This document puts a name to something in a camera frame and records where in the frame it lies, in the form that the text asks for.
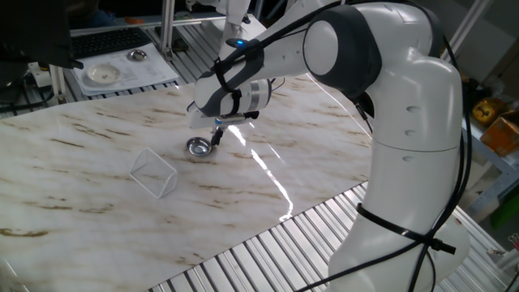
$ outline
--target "small metal cup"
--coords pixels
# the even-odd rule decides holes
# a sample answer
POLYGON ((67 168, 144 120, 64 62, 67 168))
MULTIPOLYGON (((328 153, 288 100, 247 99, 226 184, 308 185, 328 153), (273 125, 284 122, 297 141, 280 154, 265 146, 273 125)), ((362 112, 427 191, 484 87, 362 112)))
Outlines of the small metal cup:
POLYGON ((186 148, 189 153, 197 157, 209 155, 212 151, 212 145, 204 138, 194 137, 187 141, 186 148))
POLYGON ((127 58, 130 61, 140 62, 146 58, 147 54, 141 49, 134 49, 128 53, 127 58))

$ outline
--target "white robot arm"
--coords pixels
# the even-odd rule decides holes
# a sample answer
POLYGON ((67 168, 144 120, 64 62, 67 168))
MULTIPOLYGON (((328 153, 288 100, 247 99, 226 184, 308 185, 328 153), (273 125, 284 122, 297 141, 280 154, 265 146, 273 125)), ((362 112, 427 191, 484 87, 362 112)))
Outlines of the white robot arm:
MULTIPOLYGON (((414 286, 410 275, 423 248, 416 238, 433 229, 455 189, 461 78, 436 58, 438 32, 434 15, 415 6, 299 0, 256 38, 227 40, 235 51, 196 82, 195 102, 188 108, 192 127, 225 128, 257 118, 272 91, 267 79, 308 71, 374 118, 370 184, 362 204, 366 212, 332 256, 329 274, 415 245, 338 278, 329 291, 400 292, 414 286), (401 229, 390 230, 384 223, 401 229)), ((439 241, 427 244, 435 250, 430 262, 420 263, 415 291, 430 288, 433 262, 435 280, 441 281, 468 255, 468 234, 453 219, 436 237, 456 252, 439 251, 448 250, 439 241)))

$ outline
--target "marble table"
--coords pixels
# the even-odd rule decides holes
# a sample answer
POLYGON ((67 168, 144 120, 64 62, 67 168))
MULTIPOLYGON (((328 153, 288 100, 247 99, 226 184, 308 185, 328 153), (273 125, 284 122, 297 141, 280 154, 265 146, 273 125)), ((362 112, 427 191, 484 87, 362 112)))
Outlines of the marble table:
POLYGON ((141 292, 367 180, 371 138, 339 92, 287 78, 254 122, 210 138, 193 87, 0 121, 0 256, 29 291, 141 292), (128 172, 150 147, 179 173, 164 198, 128 172))

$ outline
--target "clear plastic box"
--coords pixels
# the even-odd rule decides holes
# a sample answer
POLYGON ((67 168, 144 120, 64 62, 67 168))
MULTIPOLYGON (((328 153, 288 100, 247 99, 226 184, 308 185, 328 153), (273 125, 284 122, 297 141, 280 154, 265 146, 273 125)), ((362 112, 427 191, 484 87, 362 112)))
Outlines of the clear plastic box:
POLYGON ((0 291, 29 292, 7 260, 0 256, 0 291))
POLYGON ((157 198, 169 194, 178 180, 177 170, 150 148, 139 154, 130 176, 157 198))

